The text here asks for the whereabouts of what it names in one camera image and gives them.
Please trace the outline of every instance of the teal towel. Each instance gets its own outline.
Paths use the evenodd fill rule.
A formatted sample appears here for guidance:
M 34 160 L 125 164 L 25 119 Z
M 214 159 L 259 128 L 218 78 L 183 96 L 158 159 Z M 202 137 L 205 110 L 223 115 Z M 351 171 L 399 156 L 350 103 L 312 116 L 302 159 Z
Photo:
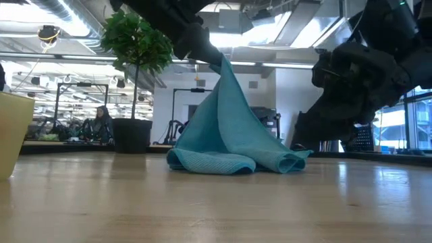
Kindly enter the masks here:
M 168 152 L 170 168 L 223 175 L 303 170 L 311 151 L 291 151 L 270 135 L 250 110 L 227 59 L 212 69 L 221 78 Z

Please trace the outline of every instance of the white wall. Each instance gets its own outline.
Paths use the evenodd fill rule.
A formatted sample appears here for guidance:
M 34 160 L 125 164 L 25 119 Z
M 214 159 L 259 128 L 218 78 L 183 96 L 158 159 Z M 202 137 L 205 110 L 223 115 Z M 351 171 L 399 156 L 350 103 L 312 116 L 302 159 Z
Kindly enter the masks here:
M 276 109 L 281 114 L 281 138 L 291 145 L 300 111 L 307 112 L 323 89 L 313 86 L 311 70 L 276 69 Z
M 275 75 L 272 78 L 261 79 L 260 74 L 236 74 L 237 80 L 242 87 L 243 93 L 250 106 L 261 106 L 275 108 Z M 205 89 L 213 89 L 220 78 L 219 74 L 203 73 L 199 74 L 200 79 L 206 80 Z M 196 88 L 195 74 L 183 73 L 161 75 L 161 79 L 168 88 L 155 89 L 155 102 L 153 106 L 153 128 L 151 132 L 151 142 L 163 142 L 164 132 L 171 120 L 172 97 L 174 88 Z M 259 81 L 257 89 L 249 89 L 249 81 Z M 174 119 L 186 122 L 188 119 L 188 106 L 199 105 L 206 93 L 191 93 L 187 91 L 177 91 L 175 93 Z

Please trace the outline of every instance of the glass window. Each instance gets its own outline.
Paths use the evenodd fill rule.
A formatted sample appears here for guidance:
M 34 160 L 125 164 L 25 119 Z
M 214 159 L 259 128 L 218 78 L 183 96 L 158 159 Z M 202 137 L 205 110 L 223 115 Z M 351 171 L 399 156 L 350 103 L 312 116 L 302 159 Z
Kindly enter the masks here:
M 415 103 L 415 130 L 418 149 L 432 149 L 432 99 Z
M 377 111 L 373 122 L 373 136 L 375 145 L 406 148 L 404 106 L 384 107 Z
M 410 92 L 406 93 L 408 97 L 425 94 L 427 92 L 432 92 L 432 89 L 422 89 L 420 86 L 415 87 Z

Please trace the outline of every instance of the tree trunk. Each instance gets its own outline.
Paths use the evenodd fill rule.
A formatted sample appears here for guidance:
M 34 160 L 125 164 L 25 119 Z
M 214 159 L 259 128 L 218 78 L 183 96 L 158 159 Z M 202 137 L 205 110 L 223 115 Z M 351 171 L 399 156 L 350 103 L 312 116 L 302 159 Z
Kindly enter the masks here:
M 135 119 L 135 106 L 136 106 L 136 98 L 138 96 L 138 75 L 140 73 L 140 65 L 136 64 L 135 71 L 135 87 L 134 87 L 134 102 L 132 103 L 132 119 Z

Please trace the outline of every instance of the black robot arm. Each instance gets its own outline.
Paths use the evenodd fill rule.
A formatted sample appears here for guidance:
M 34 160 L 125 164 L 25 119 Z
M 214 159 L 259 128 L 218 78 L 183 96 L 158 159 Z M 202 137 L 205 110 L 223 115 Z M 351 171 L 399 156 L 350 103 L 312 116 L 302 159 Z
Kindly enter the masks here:
M 353 36 L 367 47 L 344 43 L 320 55 L 312 83 L 324 91 L 299 115 L 292 144 L 315 150 L 320 141 L 350 144 L 355 124 L 372 122 L 377 110 L 394 106 L 417 86 L 432 87 L 432 50 L 405 2 L 368 1 L 357 17 Z
M 174 45 L 179 59 L 205 61 L 220 65 L 222 53 L 209 40 L 209 30 L 196 14 L 214 0 L 121 0 L 165 34 Z

